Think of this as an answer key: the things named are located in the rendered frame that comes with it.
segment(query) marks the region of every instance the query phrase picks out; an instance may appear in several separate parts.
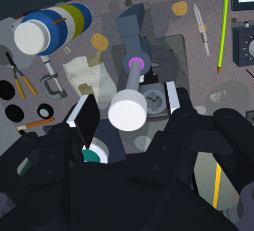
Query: black disc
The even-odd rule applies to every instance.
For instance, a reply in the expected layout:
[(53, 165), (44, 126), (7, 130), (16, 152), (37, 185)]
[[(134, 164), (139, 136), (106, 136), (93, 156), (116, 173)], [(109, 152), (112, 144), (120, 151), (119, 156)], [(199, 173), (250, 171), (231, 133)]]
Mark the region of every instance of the black disc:
[(11, 83), (6, 80), (0, 80), (0, 98), (9, 101), (15, 95), (15, 89)]
[(53, 116), (54, 110), (50, 105), (43, 103), (37, 108), (37, 114), (43, 119), (49, 119)]
[(25, 117), (23, 110), (13, 104), (5, 109), (5, 114), (13, 122), (21, 122)]

